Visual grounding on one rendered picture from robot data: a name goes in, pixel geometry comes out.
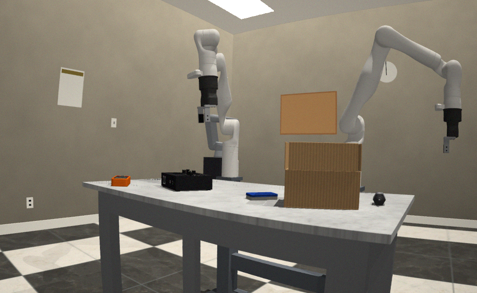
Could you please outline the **orange digital multimeter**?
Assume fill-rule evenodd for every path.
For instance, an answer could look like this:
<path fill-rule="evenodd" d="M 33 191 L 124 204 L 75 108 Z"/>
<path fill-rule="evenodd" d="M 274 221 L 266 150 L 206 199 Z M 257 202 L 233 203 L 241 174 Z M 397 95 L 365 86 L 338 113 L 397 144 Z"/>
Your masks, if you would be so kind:
<path fill-rule="evenodd" d="M 131 177 L 128 176 L 115 176 L 111 179 L 112 187 L 128 187 L 131 183 Z"/>

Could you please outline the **brown cardboard box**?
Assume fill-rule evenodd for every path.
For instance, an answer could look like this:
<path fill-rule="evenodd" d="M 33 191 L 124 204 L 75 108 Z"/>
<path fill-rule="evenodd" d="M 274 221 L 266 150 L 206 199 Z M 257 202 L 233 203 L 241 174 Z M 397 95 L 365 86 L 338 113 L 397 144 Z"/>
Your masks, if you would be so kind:
<path fill-rule="evenodd" d="M 285 142 L 284 207 L 358 210 L 362 144 Z"/>

